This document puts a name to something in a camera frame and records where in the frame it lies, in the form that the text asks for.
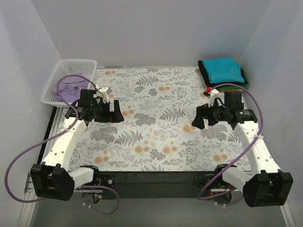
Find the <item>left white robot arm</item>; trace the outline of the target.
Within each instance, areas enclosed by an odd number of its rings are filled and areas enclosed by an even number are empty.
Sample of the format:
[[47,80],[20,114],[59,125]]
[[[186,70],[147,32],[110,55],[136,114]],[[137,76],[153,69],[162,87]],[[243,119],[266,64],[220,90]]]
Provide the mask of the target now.
[[55,140],[42,162],[31,167],[30,174],[38,197],[68,201],[75,189],[101,184],[96,166],[84,165],[71,172],[68,169],[74,149],[90,122],[124,121],[118,100],[114,100],[114,109],[110,110],[109,93],[109,87],[83,89],[79,100],[72,103],[65,115],[63,134]]

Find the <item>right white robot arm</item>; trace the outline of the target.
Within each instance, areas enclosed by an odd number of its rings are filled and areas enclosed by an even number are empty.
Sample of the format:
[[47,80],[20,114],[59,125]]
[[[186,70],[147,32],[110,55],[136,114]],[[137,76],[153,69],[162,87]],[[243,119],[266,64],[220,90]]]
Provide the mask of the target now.
[[[263,120],[258,120],[251,109],[244,109],[240,91],[226,93],[224,100],[219,98],[219,91],[214,88],[208,88],[204,94],[209,97],[209,103],[196,108],[192,126],[203,130],[205,120],[209,126],[226,122],[245,150],[230,164],[217,166],[214,177],[203,186],[198,199],[204,199],[204,191],[216,182],[239,190],[249,207],[283,206],[293,178],[289,172],[281,170],[265,145],[261,135]],[[250,175],[235,165],[243,156],[249,160]]]

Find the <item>purple t shirt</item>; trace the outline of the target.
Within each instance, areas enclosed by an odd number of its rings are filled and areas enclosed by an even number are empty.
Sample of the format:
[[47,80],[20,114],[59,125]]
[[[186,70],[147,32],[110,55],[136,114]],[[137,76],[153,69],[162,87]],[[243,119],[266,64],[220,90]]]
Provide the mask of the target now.
[[86,89],[89,82],[81,77],[71,76],[62,80],[59,84],[59,91],[54,86],[51,92],[54,94],[57,102],[62,101],[62,97],[66,102],[72,103],[80,98],[80,91]]

